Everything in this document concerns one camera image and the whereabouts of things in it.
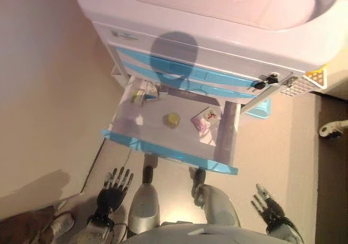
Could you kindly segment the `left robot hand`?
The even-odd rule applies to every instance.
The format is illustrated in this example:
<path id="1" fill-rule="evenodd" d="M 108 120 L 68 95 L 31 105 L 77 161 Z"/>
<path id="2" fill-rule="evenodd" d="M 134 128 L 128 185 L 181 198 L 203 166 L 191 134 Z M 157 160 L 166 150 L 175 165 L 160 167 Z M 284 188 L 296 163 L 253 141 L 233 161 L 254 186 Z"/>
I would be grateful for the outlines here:
<path id="1" fill-rule="evenodd" d="M 98 213 L 116 211 L 122 204 L 133 181 L 134 174 L 122 166 L 105 176 L 102 190 L 97 197 Z"/>

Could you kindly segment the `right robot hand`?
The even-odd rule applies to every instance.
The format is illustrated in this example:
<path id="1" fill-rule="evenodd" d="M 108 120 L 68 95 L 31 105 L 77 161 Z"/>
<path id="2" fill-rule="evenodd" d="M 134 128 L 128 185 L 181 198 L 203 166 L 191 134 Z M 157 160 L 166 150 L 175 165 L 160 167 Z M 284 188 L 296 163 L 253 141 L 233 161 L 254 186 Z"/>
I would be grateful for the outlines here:
<path id="1" fill-rule="evenodd" d="M 268 230 L 271 230 L 279 226 L 285 213 L 265 187 L 257 183 L 256 189 L 257 193 L 253 195 L 251 204 L 266 223 Z"/>

